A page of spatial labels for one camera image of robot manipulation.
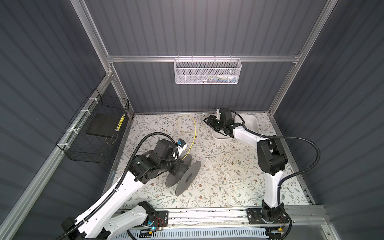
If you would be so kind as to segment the yellow marker pen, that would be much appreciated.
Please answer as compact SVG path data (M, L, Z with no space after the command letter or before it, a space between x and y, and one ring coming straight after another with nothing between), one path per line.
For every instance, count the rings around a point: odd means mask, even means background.
M125 116L126 116L126 114L123 114L123 115L121 116L121 118L120 118L120 120L119 120L119 122L118 122L118 125L117 125L117 127L116 127L116 132L118 132L118 131L121 129L121 126L122 126L122 124L123 124L123 122L124 122L124 120L125 120Z

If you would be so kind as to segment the right white plastic bin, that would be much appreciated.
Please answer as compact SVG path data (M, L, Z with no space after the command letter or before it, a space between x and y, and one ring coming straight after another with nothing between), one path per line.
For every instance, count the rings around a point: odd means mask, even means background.
M248 114L240 114L240 116L242 118L240 118L239 116L235 116L234 120L235 120L236 123L240 123L241 124L243 122L242 120L244 120L246 128L248 128L252 132L255 132L255 133L258 133L258 134L260 133L259 125L258 125L258 120L257 120L257 118L255 116L248 115ZM246 131L243 126L239 126L239 127L236 127L234 129L234 136L235 136L235 138L239 137L240 135L244 135L244 134L250 135L250 133L248 131Z

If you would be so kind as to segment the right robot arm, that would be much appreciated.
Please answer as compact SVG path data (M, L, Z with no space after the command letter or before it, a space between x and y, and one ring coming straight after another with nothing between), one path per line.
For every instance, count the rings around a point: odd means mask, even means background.
M228 108L218 109L216 115L208 116L204 122L213 131L243 141L257 149L258 165L266 175L265 195L262 200L263 219L269 223L282 216L284 205L281 203L279 183L283 178L288 158L281 141L251 130L240 114Z

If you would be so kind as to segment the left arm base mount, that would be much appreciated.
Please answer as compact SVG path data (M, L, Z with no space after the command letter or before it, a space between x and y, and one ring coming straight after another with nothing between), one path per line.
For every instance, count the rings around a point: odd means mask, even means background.
M155 210L153 215L147 217L143 224L138 225L136 227L167 227L169 220L169 211L158 211Z

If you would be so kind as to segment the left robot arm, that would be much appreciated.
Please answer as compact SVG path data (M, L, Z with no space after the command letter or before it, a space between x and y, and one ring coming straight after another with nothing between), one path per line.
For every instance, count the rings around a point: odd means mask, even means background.
M154 222L155 209L142 201L132 210L117 217L114 213L145 184L164 173L178 174L186 168L181 153L187 148L184 140L175 142L164 135L154 150L138 154L142 139L134 150L123 174L88 210L76 218L67 218L62 227L60 240L111 240L136 227L150 226Z

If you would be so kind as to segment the items in white basket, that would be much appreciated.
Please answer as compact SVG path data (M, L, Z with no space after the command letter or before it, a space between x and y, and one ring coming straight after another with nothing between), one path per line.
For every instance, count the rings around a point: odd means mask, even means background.
M237 75L216 75L216 76L201 76L197 77L196 83L216 83L216 84L237 84Z

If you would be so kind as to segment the aluminium front rail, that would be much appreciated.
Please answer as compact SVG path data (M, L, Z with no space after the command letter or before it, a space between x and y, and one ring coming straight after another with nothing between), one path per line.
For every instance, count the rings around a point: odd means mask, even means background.
M268 226L261 219L261 209L261 207L168 209L169 214L164 222L169 228ZM285 211L293 220L293 226L331 223L322 205L285 205Z

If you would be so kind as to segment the dark grey foam spool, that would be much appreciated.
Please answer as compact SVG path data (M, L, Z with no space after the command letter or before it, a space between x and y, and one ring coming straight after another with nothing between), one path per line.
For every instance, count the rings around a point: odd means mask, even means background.
M175 190L176 196L180 196L189 188L200 171L202 163L197 161L192 164L192 159L191 155L187 155L182 160L184 163L182 164L179 174L174 177L169 173L166 178L165 186L167 188L171 188L175 185L177 186Z

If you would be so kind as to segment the black foam pad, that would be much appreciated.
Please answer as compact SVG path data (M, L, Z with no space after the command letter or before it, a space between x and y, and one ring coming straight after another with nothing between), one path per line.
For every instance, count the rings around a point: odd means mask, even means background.
M116 127L121 116L98 114L88 126L88 135L111 138L116 132Z

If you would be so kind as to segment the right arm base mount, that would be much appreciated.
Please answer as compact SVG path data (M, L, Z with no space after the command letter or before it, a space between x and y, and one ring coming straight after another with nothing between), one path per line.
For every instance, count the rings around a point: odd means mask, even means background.
M262 206L260 208L247 208L246 213L249 224L251 225L278 223L285 225L289 223L283 203L272 208L262 200Z

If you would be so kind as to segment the left white plastic bin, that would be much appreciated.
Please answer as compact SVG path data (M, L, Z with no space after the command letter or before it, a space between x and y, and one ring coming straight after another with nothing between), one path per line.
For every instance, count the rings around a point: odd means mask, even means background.
M219 130L218 132L211 128L212 139L215 143L229 143L235 139L233 130Z

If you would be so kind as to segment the white plastic bin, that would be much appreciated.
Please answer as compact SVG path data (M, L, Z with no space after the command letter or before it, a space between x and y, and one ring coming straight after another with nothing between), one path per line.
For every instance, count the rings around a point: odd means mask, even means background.
M242 118L240 118L239 116L235 116L234 120L235 120L236 123L240 123L241 124L243 122L242 120L244 120L246 128L248 128L252 132L255 132L255 133L258 133L258 134L260 133L259 125L258 125L258 120L257 120L257 118L255 116L248 115L248 114L240 114L240 116ZM235 136L235 138L239 137L240 135L244 135L244 134L250 135L250 133L248 131L246 131L243 126L239 126L239 127L236 127L234 129L234 136Z
M235 139L233 130L219 130L218 132L211 128L212 139L215 143L229 143Z

